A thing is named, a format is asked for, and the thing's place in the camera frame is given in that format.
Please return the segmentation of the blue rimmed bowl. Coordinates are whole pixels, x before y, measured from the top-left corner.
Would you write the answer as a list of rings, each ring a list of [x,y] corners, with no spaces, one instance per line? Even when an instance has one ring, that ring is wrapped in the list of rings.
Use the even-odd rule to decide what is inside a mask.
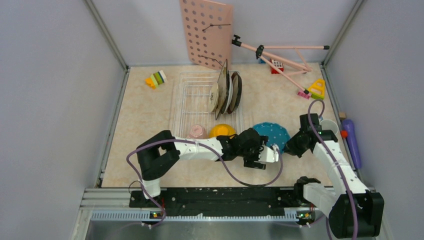
[[[268,137],[268,142],[266,143],[268,147],[271,148],[273,145],[277,145],[280,153],[284,153],[285,145],[291,138],[285,127],[274,122],[261,122],[255,124],[252,128],[259,135]]]

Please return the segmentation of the blue white mug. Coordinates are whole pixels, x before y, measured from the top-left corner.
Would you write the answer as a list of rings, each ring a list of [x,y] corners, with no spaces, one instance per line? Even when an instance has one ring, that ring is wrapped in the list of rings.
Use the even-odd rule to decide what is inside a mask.
[[[323,131],[329,130],[332,131],[334,134],[337,134],[340,131],[338,124],[331,119],[322,119],[320,121],[320,125]]]

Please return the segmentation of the orange yellow bowl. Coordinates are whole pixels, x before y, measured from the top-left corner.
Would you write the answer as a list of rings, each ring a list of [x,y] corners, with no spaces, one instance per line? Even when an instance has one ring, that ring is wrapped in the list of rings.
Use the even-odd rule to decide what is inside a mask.
[[[236,134],[236,130],[228,124],[217,124],[211,128],[209,132],[209,138],[214,138],[217,136],[232,136]]]

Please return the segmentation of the white plate red characters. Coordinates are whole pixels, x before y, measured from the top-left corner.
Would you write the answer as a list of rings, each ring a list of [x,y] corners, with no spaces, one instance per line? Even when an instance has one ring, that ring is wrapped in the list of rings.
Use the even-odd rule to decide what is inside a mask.
[[[226,100],[225,104],[222,106],[222,109],[220,111],[221,114],[224,114],[228,111],[228,108],[230,106],[230,103],[231,103],[231,100],[232,100],[232,97],[233,97],[233,88],[234,87],[233,87],[232,79],[231,79],[229,74],[227,74],[227,80],[228,80],[227,82],[229,83],[229,85],[228,85],[228,96],[227,96],[227,100]]]

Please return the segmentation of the white pink handled cup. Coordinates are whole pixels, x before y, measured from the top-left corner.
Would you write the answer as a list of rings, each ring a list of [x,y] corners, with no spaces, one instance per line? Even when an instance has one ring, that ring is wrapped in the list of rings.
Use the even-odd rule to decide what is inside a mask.
[[[188,139],[207,139],[208,132],[202,125],[195,124],[188,131],[187,138]]]

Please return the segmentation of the dark red rimmed plate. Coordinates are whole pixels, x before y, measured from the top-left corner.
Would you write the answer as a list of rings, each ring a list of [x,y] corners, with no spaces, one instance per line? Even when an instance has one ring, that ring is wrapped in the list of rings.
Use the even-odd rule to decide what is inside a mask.
[[[235,71],[231,75],[232,80],[232,96],[231,101],[229,102],[227,113],[232,114],[240,105],[243,91],[243,81],[240,74]]]

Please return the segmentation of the small cream saucer plate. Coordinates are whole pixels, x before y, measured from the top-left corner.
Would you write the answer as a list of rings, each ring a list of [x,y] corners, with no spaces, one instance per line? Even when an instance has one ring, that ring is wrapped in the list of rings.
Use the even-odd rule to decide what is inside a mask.
[[[219,102],[219,84],[214,82],[209,92],[208,111],[214,112]]]

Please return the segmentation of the square floral plate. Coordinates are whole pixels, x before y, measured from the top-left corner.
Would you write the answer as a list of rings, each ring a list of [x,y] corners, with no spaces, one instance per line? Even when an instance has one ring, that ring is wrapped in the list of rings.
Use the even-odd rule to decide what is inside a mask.
[[[217,106],[214,110],[215,120],[218,120],[219,116],[225,112],[226,106],[229,100],[230,83],[229,83],[229,69],[228,69],[227,59],[223,63],[220,74],[218,76],[217,84],[218,84],[218,98],[217,98]]]

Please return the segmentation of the white wire dish rack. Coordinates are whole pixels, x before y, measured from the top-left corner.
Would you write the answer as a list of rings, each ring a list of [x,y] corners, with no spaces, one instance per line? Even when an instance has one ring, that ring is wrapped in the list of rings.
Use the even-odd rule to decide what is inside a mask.
[[[194,125],[203,127],[207,137],[219,124],[233,127],[237,134],[245,129],[242,105],[218,119],[214,112],[208,111],[210,91],[219,74],[219,71],[183,71],[179,74],[171,100],[169,129],[173,136],[187,138]]]

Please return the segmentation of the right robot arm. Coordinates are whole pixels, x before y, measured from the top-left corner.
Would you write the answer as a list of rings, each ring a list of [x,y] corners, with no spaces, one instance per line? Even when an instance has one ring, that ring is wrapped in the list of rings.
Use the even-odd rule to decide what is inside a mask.
[[[303,114],[299,120],[299,131],[285,144],[284,152],[301,158],[311,151],[325,169],[333,191],[316,178],[302,176],[293,187],[294,202],[299,206],[316,206],[327,217],[329,228],[338,239],[377,237],[384,198],[358,178],[341,152],[334,132],[322,129],[318,114]]]

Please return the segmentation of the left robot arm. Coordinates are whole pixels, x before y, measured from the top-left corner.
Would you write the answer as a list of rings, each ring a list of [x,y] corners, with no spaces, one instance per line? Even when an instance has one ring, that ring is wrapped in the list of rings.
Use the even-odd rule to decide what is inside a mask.
[[[278,147],[269,147],[267,142],[268,137],[253,128],[205,139],[175,137],[170,130],[163,130],[138,146],[136,156],[144,187],[141,200],[149,207],[160,202],[160,179],[178,161],[232,161],[241,157],[244,167],[264,170],[266,164],[279,161]]]

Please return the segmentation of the red white toy block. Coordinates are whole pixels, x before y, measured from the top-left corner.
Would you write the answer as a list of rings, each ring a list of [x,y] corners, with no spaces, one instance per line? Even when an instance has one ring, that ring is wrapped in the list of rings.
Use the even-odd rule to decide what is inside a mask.
[[[270,58],[269,61],[272,63],[273,66],[275,66],[281,72],[284,71],[284,66],[281,62],[279,62],[275,59],[272,59],[272,58]],[[270,71],[271,71],[271,74],[279,74],[279,72],[275,68],[273,68],[272,66],[270,67]]]

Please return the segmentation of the stacked colourful toy blocks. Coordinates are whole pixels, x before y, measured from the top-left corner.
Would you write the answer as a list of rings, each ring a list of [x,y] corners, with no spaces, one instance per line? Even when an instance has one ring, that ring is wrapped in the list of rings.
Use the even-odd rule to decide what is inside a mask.
[[[160,85],[167,81],[167,77],[163,70],[152,73],[148,78],[145,79],[145,84],[152,89],[158,88]]]

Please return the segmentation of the pink pegboard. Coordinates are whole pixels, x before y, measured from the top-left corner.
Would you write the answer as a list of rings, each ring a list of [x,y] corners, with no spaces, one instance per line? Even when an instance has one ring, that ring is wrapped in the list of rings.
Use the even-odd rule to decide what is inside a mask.
[[[211,0],[180,0],[189,60],[219,71],[232,63],[234,6]]]

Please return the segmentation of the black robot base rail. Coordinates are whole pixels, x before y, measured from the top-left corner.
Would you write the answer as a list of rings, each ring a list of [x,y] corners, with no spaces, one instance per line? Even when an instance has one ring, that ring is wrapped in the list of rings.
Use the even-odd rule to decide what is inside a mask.
[[[133,190],[129,207],[151,209],[151,220],[203,218],[307,225],[321,218],[315,207],[300,200],[293,187],[168,187],[152,200],[142,190]]]

